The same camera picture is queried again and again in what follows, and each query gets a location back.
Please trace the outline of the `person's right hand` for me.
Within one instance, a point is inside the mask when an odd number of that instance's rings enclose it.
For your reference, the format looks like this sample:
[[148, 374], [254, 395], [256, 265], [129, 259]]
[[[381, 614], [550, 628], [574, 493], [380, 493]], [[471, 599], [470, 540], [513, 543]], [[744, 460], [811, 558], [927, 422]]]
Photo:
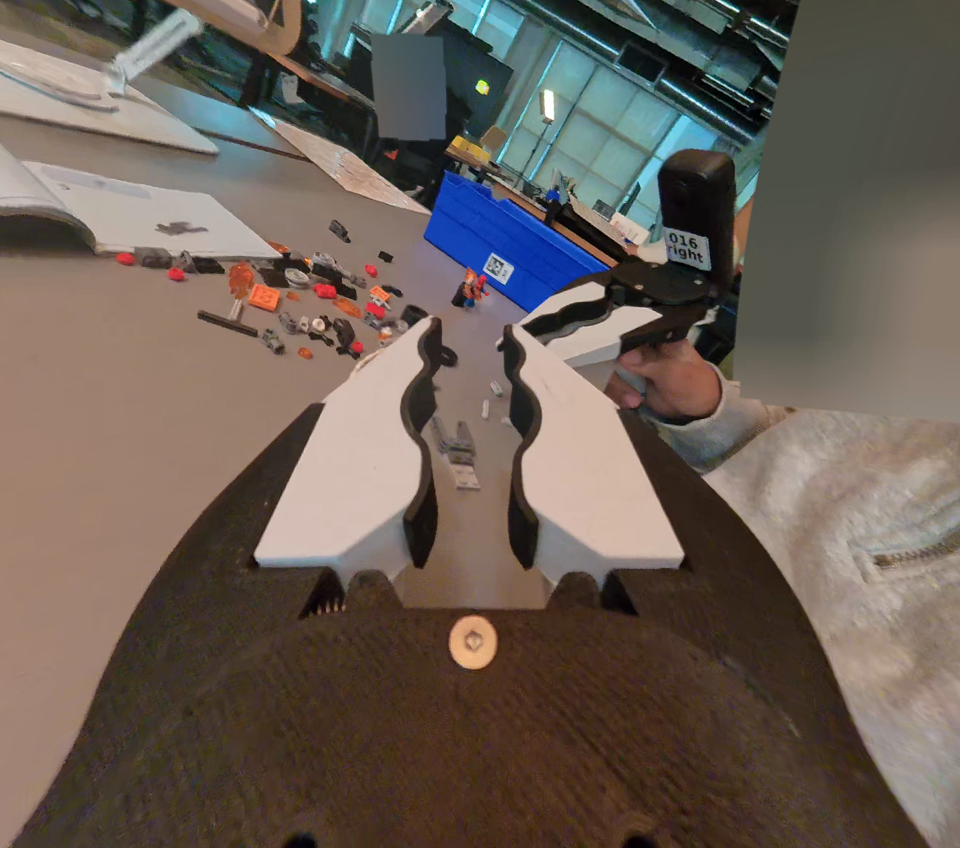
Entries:
[[621, 409], [647, 409], [657, 419], [688, 424], [706, 419], [723, 397], [721, 377], [687, 340], [641, 346], [622, 354], [618, 365], [644, 381], [643, 391], [613, 375], [606, 393]]

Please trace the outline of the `red lego minifigure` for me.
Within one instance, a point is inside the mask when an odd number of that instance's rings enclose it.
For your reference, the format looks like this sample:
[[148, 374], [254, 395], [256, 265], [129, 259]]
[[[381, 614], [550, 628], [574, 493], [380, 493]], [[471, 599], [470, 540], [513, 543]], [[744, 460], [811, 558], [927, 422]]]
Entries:
[[459, 310], [473, 311], [488, 294], [487, 275], [468, 267], [451, 299], [451, 305]]

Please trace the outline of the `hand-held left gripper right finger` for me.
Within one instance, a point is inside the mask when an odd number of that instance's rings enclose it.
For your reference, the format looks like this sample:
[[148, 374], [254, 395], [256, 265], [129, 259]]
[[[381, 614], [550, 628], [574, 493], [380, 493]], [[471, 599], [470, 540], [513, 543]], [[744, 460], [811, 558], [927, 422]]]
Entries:
[[685, 552], [614, 402], [524, 326], [502, 336], [510, 422], [508, 537], [552, 586], [621, 570], [677, 570]]

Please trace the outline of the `person's grey sweatshirt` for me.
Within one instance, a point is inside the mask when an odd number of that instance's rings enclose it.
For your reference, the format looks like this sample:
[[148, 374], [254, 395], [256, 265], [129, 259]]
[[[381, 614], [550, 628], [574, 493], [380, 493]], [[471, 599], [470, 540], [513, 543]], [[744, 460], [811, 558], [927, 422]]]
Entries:
[[798, 410], [706, 481], [774, 559], [930, 846], [959, 845], [959, 428]]

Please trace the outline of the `blue plastic bin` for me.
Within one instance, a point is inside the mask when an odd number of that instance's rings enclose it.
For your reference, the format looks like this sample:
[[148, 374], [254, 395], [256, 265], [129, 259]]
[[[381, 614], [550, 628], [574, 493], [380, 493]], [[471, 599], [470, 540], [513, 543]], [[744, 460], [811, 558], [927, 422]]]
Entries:
[[614, 265], [452, 172], [443, 174], [424, 237], [527, 313], [574, 281]]

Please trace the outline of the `person's right forearm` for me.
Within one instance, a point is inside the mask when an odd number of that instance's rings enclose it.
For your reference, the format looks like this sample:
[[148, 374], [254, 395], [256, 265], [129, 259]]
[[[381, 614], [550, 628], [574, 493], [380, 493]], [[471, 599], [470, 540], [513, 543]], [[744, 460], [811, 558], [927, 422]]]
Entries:
[[718, 366], [707, 366], [720, 390], [718, 405], [711, 414], [702, 419], [673, 421], [648, 413], [664, 441], [700, 475], [714, 471], [796, 411], [743, 397], [737, 381], [727, 379]]

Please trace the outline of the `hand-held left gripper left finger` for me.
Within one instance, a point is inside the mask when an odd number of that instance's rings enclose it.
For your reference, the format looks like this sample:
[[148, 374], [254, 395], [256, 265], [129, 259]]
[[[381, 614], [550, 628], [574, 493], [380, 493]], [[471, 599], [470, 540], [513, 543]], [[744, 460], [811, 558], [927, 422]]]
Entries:
[[439, 508], [424, 429], [442, 346], [442, 320], [429, 315], [323, 400], [253, 551], [258, 568], [330, 568], [348, 583], [426, 566]]

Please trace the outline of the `transparent orange lego blade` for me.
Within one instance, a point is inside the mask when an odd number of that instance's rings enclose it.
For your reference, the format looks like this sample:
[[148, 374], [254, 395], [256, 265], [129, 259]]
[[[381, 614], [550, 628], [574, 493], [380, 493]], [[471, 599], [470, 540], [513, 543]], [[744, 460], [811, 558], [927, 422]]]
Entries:
[[237, 262], [230, 267], [227, 279], [229, 294], [232, 299], [228, 320], [231, 324], [239, 325], [242, 320], [245, 302], [249, 299], [256, 285], [255, 271], [247, 261]]

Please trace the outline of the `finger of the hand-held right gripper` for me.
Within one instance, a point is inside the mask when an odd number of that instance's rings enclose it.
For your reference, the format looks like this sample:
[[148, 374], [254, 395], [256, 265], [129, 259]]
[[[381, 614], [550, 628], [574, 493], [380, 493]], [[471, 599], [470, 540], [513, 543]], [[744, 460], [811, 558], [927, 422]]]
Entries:
[[618, 306], [597, 321], [550, 332], [541, 338], [541, 344], [568, 367], [586, 369], [615, 362], [625, 336], [661, 318], [662, 315], [649, 306]]
[[552, 295], [522, 319], [519, 326], [542, 343], [545, 335], [566, 326], [597, 321], [624, 303], [622, 284], [587, 281]]

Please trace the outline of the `white instruction booklet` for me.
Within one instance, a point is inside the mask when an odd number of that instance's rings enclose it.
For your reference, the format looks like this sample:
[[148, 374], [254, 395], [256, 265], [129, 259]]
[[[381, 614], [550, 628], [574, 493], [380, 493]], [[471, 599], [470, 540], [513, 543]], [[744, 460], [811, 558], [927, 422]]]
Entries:
[[22, 161], [5, 147], [1, 217], [64, 224], [101, 255], [136, 249], [229, 261], [282, 255], [209, 194]]

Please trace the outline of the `grey lego assembly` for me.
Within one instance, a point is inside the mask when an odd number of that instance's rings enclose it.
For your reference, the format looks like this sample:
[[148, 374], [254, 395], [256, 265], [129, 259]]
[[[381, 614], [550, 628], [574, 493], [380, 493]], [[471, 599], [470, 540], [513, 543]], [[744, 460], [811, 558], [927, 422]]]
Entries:
[[459, 491], [478, 492], [481, 485], [475, 470], [476, 446], [468, 424], [460, 420], [448, 430], [439, 414], [431, 419], [438, 452], [445, 461]]

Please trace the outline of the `black lego axle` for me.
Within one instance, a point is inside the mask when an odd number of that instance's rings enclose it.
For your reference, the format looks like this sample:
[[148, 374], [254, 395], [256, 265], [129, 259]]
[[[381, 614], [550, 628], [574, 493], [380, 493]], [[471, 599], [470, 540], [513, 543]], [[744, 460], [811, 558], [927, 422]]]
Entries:
[[231, 331], [246, 338], [260, 338], [258, 329], [245, 325], [236, 318], [222, 316], [204, 309], [197, 311], [197, 318], [205, 324]]

